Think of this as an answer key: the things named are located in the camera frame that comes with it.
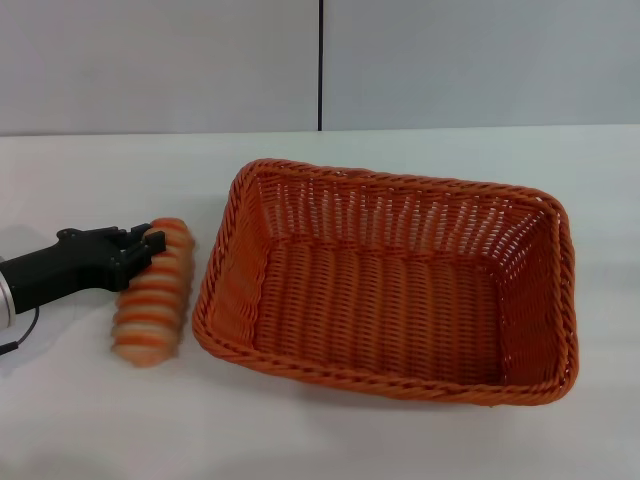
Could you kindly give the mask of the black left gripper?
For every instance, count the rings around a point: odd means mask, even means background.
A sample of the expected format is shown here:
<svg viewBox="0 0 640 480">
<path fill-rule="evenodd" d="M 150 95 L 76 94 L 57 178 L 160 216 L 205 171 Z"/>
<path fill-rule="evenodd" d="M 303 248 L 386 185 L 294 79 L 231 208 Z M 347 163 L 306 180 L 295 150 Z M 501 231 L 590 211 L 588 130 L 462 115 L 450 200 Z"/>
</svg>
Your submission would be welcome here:
<svg viewBox="0 0 640 480">
<path fill-rule="evenodd" d="M 2 262 L 2 283 L 14 312 L 21 314 L 81 290 L 125 289 L 166 250 L 165 233 L 147 235 L 151 228 L 67 228 L 57 233 L 54 245 Z"/>
</svg>

